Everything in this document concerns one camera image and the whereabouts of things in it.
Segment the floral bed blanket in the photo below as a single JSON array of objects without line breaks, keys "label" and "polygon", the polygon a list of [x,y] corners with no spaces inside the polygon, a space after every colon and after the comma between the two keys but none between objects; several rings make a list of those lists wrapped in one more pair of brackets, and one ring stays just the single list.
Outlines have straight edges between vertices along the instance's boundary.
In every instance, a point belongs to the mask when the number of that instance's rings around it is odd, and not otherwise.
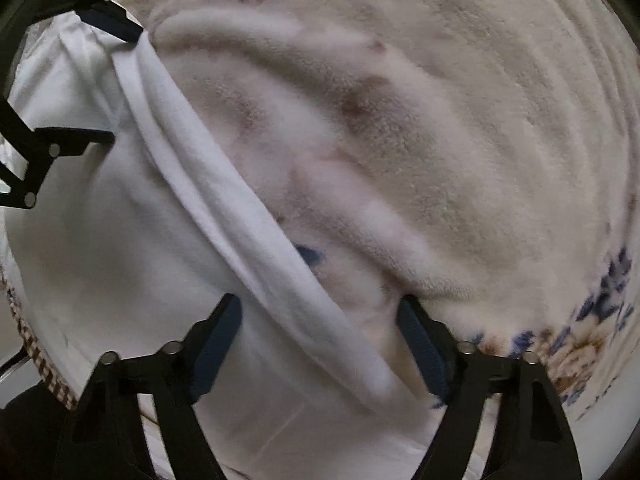
[{"label": "floral bed blanket", "polygon": [[497,356],[540,353],[571,419],[639,341],[639,51],[604,0],[116,0],[125,46],[37,28],[10,101],[111,130],[4,217],[18,317],[79,391],[224,292],[224,374],[270,422],[419,426],[405,294]]}]

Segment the white pants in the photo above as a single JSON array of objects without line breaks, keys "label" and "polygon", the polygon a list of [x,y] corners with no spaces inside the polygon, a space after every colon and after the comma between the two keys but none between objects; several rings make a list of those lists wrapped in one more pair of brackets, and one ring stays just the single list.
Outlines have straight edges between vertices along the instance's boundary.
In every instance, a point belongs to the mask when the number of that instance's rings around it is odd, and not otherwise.
[{"label": "white pants", "polygon": [[243,321],[196,406],[235,479],[405,479],[439,414],[373,344],[403,289],[464,297],[464,240],[427,233],[468,146],[448,36],[415,51],[326,20],[226,4],[135,44],[55,18],[10,102],[102,128],[6,215],[9,280],[74,389],[107,349],[182,334],[225,292]]}]

